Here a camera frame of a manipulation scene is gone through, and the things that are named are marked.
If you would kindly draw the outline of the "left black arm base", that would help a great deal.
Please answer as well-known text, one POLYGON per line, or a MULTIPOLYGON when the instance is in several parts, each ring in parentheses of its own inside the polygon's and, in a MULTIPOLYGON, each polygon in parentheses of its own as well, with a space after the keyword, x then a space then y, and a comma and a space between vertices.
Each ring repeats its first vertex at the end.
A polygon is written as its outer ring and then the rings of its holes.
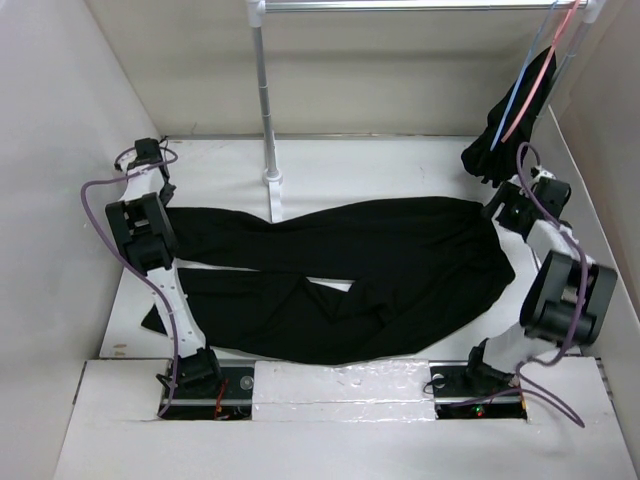
POLYGON ((223 361, 217 383, 197 381, 177 387, 169 401, 168 377, 158 374, 163 386, 159 411, 165 420, 244 421, 252 417, 255 363, 223 361))

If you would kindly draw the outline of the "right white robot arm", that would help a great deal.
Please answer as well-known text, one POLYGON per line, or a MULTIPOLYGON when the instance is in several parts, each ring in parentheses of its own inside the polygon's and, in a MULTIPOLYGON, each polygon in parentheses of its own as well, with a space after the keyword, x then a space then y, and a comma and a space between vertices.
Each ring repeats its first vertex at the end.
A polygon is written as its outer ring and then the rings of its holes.
POLYGON ((472 348, 462 381, 476 394, 510 383, 516 367, 531 358, 592 345, 617 282, 616 271, 586 255, 570 225, 560 220, 570 185, 540 166, 531 168, 531 176, 527 186, 518 176, 502 183, 481 210, 521 235, 542 264, 517 323, 472 348))

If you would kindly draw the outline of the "black trousers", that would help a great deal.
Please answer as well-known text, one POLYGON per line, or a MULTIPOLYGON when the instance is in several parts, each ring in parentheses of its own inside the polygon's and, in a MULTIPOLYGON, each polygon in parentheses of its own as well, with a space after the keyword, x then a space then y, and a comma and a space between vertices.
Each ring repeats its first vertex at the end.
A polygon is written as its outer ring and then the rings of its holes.
POLYGON ((415 354, 514 281, 477 202, 372 200, 279 223, 218 208, 168 217, 179 280, 210 345, 303 364, 415 354))

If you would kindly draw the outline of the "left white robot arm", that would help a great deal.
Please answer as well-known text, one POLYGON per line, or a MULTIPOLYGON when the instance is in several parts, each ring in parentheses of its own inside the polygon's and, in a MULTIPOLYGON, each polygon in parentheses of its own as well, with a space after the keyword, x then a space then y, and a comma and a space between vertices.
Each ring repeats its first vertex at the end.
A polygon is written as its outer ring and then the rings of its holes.
POLYGON ((173 343, 171 373, 159 380, 179 398, 213 397, 224 386, 223 372, 180 283, 178 244, 166 212, 175 186, 164 152, 158 140, 143 138, 117 158, 126 189, 105 207, 105 214, 118 254, 144 279, 164 333, 173 343))

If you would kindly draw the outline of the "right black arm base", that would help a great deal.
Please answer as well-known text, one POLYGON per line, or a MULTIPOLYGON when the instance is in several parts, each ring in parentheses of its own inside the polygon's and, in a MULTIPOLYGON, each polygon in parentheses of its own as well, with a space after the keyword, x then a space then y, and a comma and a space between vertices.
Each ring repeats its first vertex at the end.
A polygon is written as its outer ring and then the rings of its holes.
POLYGON ((471 376, 462 364, 436 364, 423 392, 433 395, 437 420, 527 419, 509 381, 471 376))

